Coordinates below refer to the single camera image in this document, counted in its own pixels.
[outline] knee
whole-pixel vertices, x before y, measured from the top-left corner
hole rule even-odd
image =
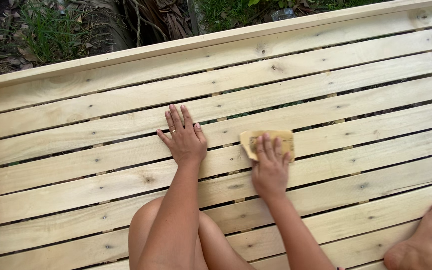
[[[156,215],[158,214],[159,207],[161,206],[161,202],[163,201],[163,198],[164,196],[156,198],[154,200],[147,202],[145,205],[141,206],[132,217],[130,225],[134,225],[135,223],[141,223],[141,222],[153,223],[154,219],[156,218]]]

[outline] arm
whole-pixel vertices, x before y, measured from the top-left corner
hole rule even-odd
[[[198,174],[206,157],[206,138],[188,109],[182,105],[183,127],[174,105],[165,116],[172,139],[161,130],[159,138],[166,144],[177,163],[174,179],[163,198],[138,262],[138,269],[192,269],[199,227]]]
[[[328,257],[286,197],[290,154],[281,154],[281,139],[269,134],[257,139],[259,163],[253,163],[252,182],[267,204],[286,249],[291,270],[334,270]]]

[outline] bare foot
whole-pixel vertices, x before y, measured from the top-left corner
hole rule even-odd
[[[388,270],[432,270],[432,206],[413,236],[386,252],[384,265]]]

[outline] hand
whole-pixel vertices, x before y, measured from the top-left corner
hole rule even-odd
[[[168,138],[160,129],[156,130],[156,133],[169,148],[178,165],[183,162],[200,163],[205,159],[207,150],[207,142],[201,126],[196,123],[193,127],[193,120],[186,106],[181,105],[185,127],[181,123],[176,106],[171,104],[169,110],[164,114],[172,139]]]
[[[275,138],[273,147],[269,134],[264,133],[257,138],[256,150],[259,162],[253,161],[251,174],[254,188],[266,204],[286,198],[290,153],[282,155],[281,138]]]

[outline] right hand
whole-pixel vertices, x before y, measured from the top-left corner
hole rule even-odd
[[[273,200],[286,198],[290,153],[281,153],[281,138],[271,139],[268,133],[256,140],[259,162],[253,161],[252,184],[259,196],[268,204]]]

